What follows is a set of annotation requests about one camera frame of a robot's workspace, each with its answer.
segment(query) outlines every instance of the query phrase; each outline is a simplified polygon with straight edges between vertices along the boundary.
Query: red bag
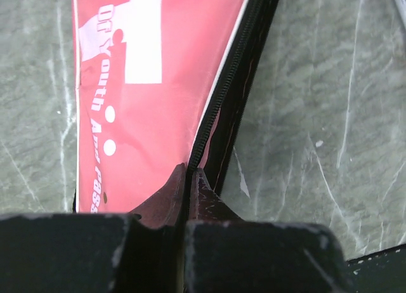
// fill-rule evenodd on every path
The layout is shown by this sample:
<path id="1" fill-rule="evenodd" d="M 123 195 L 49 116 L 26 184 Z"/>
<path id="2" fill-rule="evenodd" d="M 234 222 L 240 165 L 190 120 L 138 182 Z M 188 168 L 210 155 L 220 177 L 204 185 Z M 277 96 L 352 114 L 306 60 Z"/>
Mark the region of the red bag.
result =
<path id="1" fill-rule="evenodd" d="M 77 212 L 128 212 L 182 163 L 221 189 L 277 1 L 72 0 Z"/>

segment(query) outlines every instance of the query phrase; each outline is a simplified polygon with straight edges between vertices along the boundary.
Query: white logo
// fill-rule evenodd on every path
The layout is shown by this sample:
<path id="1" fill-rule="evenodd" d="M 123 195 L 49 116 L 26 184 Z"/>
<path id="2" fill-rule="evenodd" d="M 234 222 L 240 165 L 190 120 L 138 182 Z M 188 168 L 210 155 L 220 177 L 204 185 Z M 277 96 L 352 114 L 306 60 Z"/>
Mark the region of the white logo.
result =
<path id="1" fill-rule="evenodd" d="M 122 30 L 126 43 L 126 84 L 162 82 L 162 0 L 130 0 L 114 6 L 102 6 L 79 29 L 81 60 L 105 53 L 110 56 L 113 34 Z"/>

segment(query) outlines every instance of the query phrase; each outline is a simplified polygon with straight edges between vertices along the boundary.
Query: scuffed black edge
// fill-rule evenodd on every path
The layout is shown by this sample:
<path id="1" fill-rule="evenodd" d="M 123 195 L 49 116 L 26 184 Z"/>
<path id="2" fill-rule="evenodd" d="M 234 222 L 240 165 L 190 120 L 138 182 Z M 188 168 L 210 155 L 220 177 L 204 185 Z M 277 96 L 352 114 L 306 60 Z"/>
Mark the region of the scuffed black edge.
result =
<path id="1" fill-rule="evenodd" d="M 406 244 L 348 261 L 355 292 L 406 292 Z"/>
<path id="2" fill-rule="evenodd" d="M 112 291 L 131 222 L 124 214 L 0 214 L 0 291 Z"/>
<path id="3" fill-rule="evenodd" d="M 72 202 L 72 212 L 76 212 L 76 189 L 74 193 L 74 201 Z"/>
<path id="4" fill-rule="evenodd" d="M 188 293 L 352 293 L 341 246 L 305 223 L 195 220 L 185 233 Z"/>

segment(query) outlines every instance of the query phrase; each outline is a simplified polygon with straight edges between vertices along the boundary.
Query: gray marble surface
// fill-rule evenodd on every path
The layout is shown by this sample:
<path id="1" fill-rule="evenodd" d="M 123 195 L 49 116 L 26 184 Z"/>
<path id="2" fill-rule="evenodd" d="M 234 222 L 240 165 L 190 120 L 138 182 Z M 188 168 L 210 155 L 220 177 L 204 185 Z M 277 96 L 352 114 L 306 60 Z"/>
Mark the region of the gray marble surface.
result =
<path id="1" fill-rule="evenodd" d="M 71 19 L 70 0 L 0 0 L 0 213 L 72 209 Z"/>
<path id="2" fill-rule="evenodd" d="M 347 258 L 406 242 L 406 45 L 393 0 L 280 0 L 224 201 L 328 226 Z"/>
<path id="3" fill-rule="evenodd" d="M 70 0 L 0 0 L 0 213 L 69 211 Z M 280 0 L 223 199 L 322 223 L 346 257 L 405 241 L 406 45 L 392 0 Z"/>

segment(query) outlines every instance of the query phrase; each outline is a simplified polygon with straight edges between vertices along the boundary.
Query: black zipper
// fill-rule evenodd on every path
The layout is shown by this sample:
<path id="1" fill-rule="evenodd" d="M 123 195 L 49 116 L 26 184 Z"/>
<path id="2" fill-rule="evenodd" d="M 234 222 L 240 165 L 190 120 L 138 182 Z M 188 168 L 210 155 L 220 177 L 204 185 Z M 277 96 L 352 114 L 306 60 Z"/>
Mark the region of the black zipper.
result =
<path id="1" fill-rule="evenodd" d="M 228 59 L 225 62 L 224 69 L 220 74 L 217 86 L 213 91 L 213 96 L 207 107 L 206 114 L 203 117 L 202 123 L 196 135 L 195 143 L 193 144 L 192 153 L 188 163 L 186 183 L 187 188 L 190 186 L 193 172 L 199 166 L 209 140 L 211 129 L 214 121 L 223 104 L 225 96 L 235 78 L 239 69 L 244 51 L 247 48 L 247 43 L 254 30 L 259 12 L 261 11 L 265 0 L 249 0 L 246 12 L 242 18 L 239 30 L 235 36 L 235 40 L 229 52 Z"/>
<path id="2" fill-rule="evenodd" d="M 254 47 L 255 52 L 251 56 L 252 57 L 251 62 L 254 61 L 254 63 L 256 63 L 256 64 L 258 64 L 258 62 L 259 62 L 260 56 L 262 54 L 263 46 L 265 45 L 265 40 L 268 37 L 269 27 L 272 23 L 273 16 L 277 9 L 278 1 L 279 0 L 270 0 L 268 6 L 264 9 L 265 14 L 262 14 L 263 17 L 258 22 L 258 24 L 261 25 L 262 27 L 261 27 L 261 31 L 258 34 L 259 37 L 257 37 L 258 42 L 255 44 L 255 47 Z M 250 77 L 249 77 L 250 75 L 253 78 L 255 71 L 256 71 L 256 65 L 252 69 L 252 72 L 248 73 L 247 79 L 250 79 Z M 242 118 L 244 116 L 244 111 L 245 111 L 246 105 L 247 105 L 247 99 L 248 99 L 249 93 L 251 92 L 252 80 L 249 81 L 247 83 L 247 85 L 248 85 L 247 89 L 245 89 L 245 91 L 244 91 L 246 93 L 246 96 L 240 102 L 239 108 L 236 113 L 236 118 L 235 118 L 235 120 L 232 121 L 233 126 L 232 126 L 230 141 L 228 142 L 227 147 L 225 148 L 225 151 L 224 151 L 225 156 L 224 156 L 223 162 L 221 164 L 221 168 L 218 173 L 218 180 L 215 183 L 213 183 L 213 186 L 212 186 L 212 189 L 218 195 L 221 194 L 221 191 L 223 189 L 223 185 L 224 185 L 225 178 L 226 178 L 225 175 L 226 175 L 228 167 L 230 165 L 234 144 L 237 139 L 237 135 L 238 135 L 238 132 L 239 132 L 239 129 L 241 126 Z"/>

